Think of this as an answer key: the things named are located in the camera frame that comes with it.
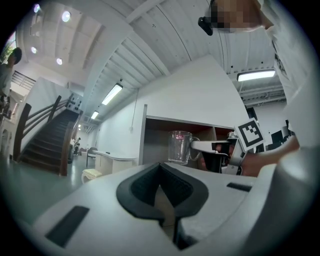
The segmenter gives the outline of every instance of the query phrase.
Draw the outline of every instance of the window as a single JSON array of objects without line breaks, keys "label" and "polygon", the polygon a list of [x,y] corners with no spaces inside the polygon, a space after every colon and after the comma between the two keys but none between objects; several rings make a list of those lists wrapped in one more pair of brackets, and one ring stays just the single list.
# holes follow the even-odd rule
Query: window
[{"label": "window", "polygon": [[6,63],[10,54],[12,53],[12,51],[17,48],[17,43],[16,43],[16,32],[14,32],[8,39],[8,41],[6,42],[1,56],[0,56],[0,64],[2,63]]}]

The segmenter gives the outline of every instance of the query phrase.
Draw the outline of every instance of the fluorescent light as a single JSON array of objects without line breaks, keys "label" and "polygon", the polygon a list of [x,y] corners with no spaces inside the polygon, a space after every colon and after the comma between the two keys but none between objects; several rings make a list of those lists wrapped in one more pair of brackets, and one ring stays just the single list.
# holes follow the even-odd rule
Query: fluorescent light
[{"label": "fluorescent light", "polygon": [[123,87],[117,83],[108,93],[108,95],[104,98],[102,104],[107,105],[122,90],[122,88]]},{"label": "fluorescent light", "polygon": [[71,13],[68,12],[67,10],[62,14],[62,20],[64,22],[68,22],[71,18]]},{"label": "fluorescent light", "polygon": [[238,82],[243,82],[243,81],[252,80],[252,79],[272,78],[275,75],[275,73],[276,71],[274,70],[241,73],[241,74],[238,74],[237,80]]},{"label": "fluorescent light", "polygon": [[63,63],[62,58],[57,58],[56,63],[58,63],[58,65],[62,65]]},{"label": "fluorescent light", "polygon": [[91,116],[91,119],[96,119],[97,115],[99,115],[99,112],[94,111],[94,113]]},{"label": "fluorescent light", "polygon": [[36,53],[37,53],[37,48],[31,47],[31,52],[33,52],[34,54],[36,54]]},{"label": "fluorescent light", "polygon": [[34,8],[33,8],[33,11],[34,11],[35,13],[37,13],[39,10],[40,10],[40,5],[39,5],[39,4],[35,4],[35,5],[34,5]]}]

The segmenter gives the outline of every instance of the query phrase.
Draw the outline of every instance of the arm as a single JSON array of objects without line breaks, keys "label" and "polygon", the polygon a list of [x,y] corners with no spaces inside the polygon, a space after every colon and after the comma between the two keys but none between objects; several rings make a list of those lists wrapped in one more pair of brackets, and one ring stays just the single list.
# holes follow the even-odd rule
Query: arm
[{"label": "arm", "polygon": [[274,150],[258,154],[248,153],[242,163],[242,175],[257,177],[262,167],[277,164],[283,156],[298,150],[299,147],[296,136],[291,136],[283,145]]}]

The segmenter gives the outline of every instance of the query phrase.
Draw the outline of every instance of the glass mug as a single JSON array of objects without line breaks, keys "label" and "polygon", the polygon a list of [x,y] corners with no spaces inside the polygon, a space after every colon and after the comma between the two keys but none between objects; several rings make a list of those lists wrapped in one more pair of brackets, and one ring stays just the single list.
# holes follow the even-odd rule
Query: glass mug
[{"label": "glass mug", "polygon": [[190,147],[192,141],[200,141],[197,137],[193,137],[192,133],[182,130],[174,130],[169,132],[169,151],[168,160],[170,163],[185,166],[188,160],[196,161],[200,152],[195,158],[190,155]]}]

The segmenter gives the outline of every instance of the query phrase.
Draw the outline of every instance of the black slot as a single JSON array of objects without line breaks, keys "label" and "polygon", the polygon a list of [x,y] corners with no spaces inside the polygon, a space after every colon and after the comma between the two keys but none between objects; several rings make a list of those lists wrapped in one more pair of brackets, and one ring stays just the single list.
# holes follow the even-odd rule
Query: black slot
[{"label": "black slot", "polygon": [[52,228],[49,233],[45,235],[45,237],[56,245],[64,247],[88,212],[88,208],[75,206]]},{"label": "black slot", "polygon": [[226,185],[228,188],[232,188],[235,190],[241,190],[241,191],[245,191],[245,192],[250,192],[250,190],[252,189],[252,186],[249,185],[243,185],[243,184],[238,184],[238,183],[233,183],[230,182],[228,185]]}]

